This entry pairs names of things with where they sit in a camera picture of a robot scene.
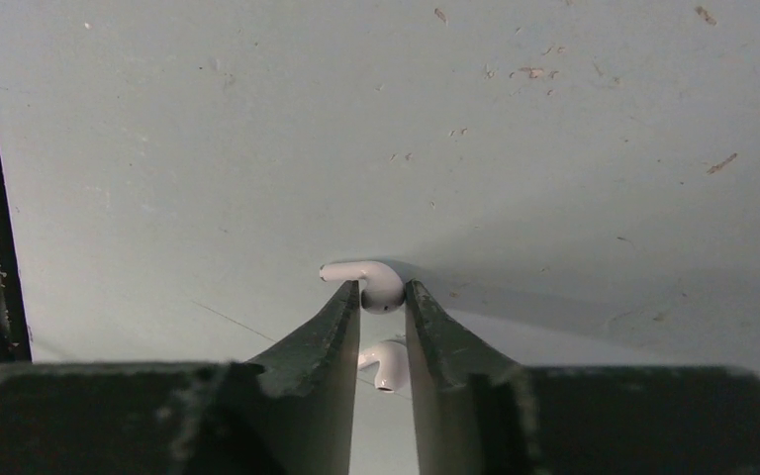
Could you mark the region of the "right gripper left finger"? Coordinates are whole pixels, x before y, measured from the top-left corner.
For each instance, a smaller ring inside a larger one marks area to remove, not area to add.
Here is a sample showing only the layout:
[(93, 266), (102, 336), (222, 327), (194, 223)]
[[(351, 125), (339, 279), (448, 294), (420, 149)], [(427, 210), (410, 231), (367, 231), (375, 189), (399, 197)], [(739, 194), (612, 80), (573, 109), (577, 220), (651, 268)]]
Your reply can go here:
[(0, 365), (0, 474), (345, 474), (359, 286), (237, 362)]

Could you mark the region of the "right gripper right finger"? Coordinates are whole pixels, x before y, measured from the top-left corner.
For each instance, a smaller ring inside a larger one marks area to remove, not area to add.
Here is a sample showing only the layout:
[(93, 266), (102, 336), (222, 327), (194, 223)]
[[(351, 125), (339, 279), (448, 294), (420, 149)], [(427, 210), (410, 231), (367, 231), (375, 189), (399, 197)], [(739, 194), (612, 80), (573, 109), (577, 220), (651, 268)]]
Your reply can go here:
[(405, 287), (424, 474), (760, 474), (760, 376), (733, 366), (527, 366)]

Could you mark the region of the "white earbud one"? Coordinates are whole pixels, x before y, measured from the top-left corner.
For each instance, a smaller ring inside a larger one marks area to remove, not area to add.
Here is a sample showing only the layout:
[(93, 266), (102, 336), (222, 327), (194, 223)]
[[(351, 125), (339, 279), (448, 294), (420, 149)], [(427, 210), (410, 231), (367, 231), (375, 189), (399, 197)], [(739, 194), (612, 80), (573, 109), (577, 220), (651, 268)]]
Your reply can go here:
[(395, 312), (405, 301), (402, 278), (383, 262), (362, 260), (325, 264), (320, 267), (319, 276), (325, 282), (363, 282), (360, 305), (373, 315)]
[(357, 370), (374, 369), (372, 386), (383, 393), (399, 393), (410, 383), (408, 350), (400, 339), (386, 339), (361, 349)]

